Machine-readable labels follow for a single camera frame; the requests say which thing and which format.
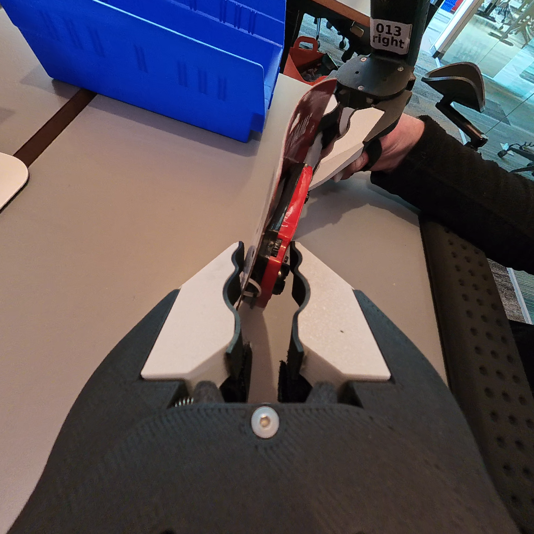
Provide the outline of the person's black clothing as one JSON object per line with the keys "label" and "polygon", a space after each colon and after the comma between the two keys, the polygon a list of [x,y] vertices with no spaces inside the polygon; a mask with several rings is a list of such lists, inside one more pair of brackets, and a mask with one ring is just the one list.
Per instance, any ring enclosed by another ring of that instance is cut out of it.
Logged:
{"label": "person's black clothing", "polygon": [[533,395],[533,324],[508,320]]}

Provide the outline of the person's right forearm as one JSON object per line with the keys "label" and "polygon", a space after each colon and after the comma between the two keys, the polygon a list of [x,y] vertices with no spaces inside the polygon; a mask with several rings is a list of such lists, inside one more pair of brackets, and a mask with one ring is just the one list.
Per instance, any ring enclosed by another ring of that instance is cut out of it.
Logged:
{"label": "person's right forearm", "polygon": [[533,274],[533,181],[508,172],[421,116],[422,137],[370,180],[508,268]]}

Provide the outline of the red handheld toy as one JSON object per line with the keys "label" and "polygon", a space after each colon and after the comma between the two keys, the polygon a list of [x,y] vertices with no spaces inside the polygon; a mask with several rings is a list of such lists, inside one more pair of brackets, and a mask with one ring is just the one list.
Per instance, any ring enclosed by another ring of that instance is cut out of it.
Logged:
{"label": "red handheld toy", "polygon": [[278,163],[275,165],[266,204],[244,260],[241,296],[265,307],[283,285],[289,266],[288,248],[295,235],[311,184],[313,166],[305,163],[316,140],[337,81],[326,78],[310,86],[297,103],[285,130]]}

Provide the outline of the person's right hand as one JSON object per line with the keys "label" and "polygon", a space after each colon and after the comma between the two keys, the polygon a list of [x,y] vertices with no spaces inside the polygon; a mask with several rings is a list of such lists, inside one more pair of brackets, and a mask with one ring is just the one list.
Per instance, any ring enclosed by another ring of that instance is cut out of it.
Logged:
{"label": "person's right hand", "polygon": [[342,172],[340,179],[348,179],[359,171],[394,171],[415,147],[424,133],[423,120],[402,114],[396,127],[381,138],[364,146],[361,155]]}

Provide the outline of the black office chair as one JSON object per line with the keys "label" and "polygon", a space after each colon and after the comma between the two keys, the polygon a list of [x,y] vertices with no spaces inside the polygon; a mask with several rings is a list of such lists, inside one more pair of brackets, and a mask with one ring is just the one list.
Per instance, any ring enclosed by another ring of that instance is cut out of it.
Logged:
{"label": "black office chair", "polygon": [[485,87],[479,67],[471,62],[450,63],[428,72],[421,80],[442,95],[436,108],[469,137],[466,146],[473,150],[483,147],[487,136],[452,106],[458,103],[478,113],[484,111]]}

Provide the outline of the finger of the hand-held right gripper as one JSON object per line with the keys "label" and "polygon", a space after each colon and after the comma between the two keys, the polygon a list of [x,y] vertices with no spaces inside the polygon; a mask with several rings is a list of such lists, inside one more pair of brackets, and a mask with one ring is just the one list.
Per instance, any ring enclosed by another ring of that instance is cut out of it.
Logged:
{"label": "finger of the hand-held right gripper", "polygon": [[325,113],[319,122],[315,140],[306,154],[306,164],[317,168],[320,161],[330,154],[336,141],[348,131],[354,108],[340,104],[335,96],[330,97]]}
{"label": "finger of the hand-held right gripper", "polygon": [[329,154],[318,162],[310,183],[310,190],[337,176],[360,156],[364,147],[364,139],[383,115],[383,110],[374,107],[355,110],[352,113],[347,121],[346,132],[334,142]]}

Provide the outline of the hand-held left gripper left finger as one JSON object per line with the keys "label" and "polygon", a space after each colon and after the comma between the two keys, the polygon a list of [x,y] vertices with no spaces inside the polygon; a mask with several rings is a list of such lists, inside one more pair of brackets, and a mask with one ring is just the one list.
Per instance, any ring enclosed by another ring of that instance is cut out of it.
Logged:
{"label": "hand-held left gripper left finger", "polygon": [[215,384],[227,401],[246,402],[251,352],[235,307],[244,244],[236,242],[180,286],[141,371],[145,380],[182,380],[192,391]]}

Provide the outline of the blue plastic bin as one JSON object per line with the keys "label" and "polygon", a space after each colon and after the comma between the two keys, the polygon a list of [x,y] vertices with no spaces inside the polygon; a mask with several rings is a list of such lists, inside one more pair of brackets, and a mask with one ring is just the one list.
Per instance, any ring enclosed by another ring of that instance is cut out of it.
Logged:
{"label": "blue plastic bin", "polygon": [[103,1],[1,1],[59,81],[246,143],[270,97],[255,61]]}
{"label": "blue plastic bin", "polygon": [[260,64],[265,107],[270,106],[284,46],[285,1],[100,2]]}

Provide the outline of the red carry basket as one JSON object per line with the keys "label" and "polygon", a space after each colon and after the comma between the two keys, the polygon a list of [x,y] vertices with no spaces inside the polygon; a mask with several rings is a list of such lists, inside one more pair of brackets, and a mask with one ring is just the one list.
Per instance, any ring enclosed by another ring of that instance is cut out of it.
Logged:
{"label": "red carry basket", "polygon": [[315,85],[334,68],[331,58],[319,52],[319,43],[315,38],[300,36],[289,49],[283,74],[307,85]]}

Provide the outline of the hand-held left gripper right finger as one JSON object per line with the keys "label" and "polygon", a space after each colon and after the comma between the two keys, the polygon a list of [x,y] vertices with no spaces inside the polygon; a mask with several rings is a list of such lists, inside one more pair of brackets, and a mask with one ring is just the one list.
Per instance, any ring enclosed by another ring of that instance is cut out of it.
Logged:
{"label": "hand-held left gripper right finger", "polygon": [[391,372],[354,288],[302,244],[290,245],[291,321],[286,361],[280,363],[278,401],[304,403],[327,384],[337,397],[349,382],[387,382]]}

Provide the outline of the black perforated foam pad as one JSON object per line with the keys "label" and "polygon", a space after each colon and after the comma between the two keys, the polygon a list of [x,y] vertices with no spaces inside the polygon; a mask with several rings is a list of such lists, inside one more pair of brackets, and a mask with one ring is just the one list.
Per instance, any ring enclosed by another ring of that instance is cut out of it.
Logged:
{"label": "black perforated foam pad", "polygon": [[450,389],[521,533],[533,533],[533,398],[484,253],[419,226]]}

